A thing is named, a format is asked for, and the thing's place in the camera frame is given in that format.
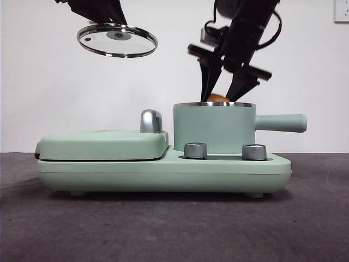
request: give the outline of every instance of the white wall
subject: white wall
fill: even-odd
[[[66,4],[1,2],[2,152],[33,152],[51,133],[139,129],[147,108],[162,113],[173,143],[173,104],[200,97],[200,69],[186,47],[199,43],[213,0],[122,0],[128,23],[159,41],[136,59],[81,48],[75,34],[87,20]],[[277,10],[281,36],[251,63],[273,77],[241,101],[256,103],[259,114],[306,114],[308,131],[258,131],[256,141],[271,152],[348,152],[349,24],[333,23],[333,0],[281,0]],[[276,29],[270,23],[264,39]],[[223,72],[215,92],[225,94],[230,82]]]

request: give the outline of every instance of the rubber foot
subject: rubber foot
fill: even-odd
[[[83,197],[87,194],[88,192],[85,191],[70,191],[70,195],[72,195],[73,197]]]
[[[263,193],[245,193],[246,196],[250,198],[262,198]]]

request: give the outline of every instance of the chrome handle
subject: chrome handle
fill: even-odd
[[[155,110],[143,110],[141,114],[141,133],[156,133],[163,130],[161,114]]]

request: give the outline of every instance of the black cable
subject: black cable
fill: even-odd
[[[207,25],[209,23],[216,23],[216,10],[217,10],[217,0],[214,0],[214,4],[213,4],[213,20],[207,21],[205,23],[204,27],[203,27],[207,34],[209,34],[209,32],[207,32]]]
[[[279,28],[278,28],[277,32],[274,34],[274,36],[272,38],[270,38],[269,41],[265,42],[264,44],[258,45],[255,48],[255,50],[259,50],[259,49],[262,49],[264,47],[267,47],[268,45],[274,43],[277,40],[277,38],[279,37],[279,35],[281,33],[281,28],[282,28],[281,17],[276,11],[273,11],[273,14],[279,19]]]

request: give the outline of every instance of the glass lid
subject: glass lid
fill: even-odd
[[[78,31],[77,41],[88,51],[112,57],[147,56],[158,47],[151,33],[117,23],[87,26]]]

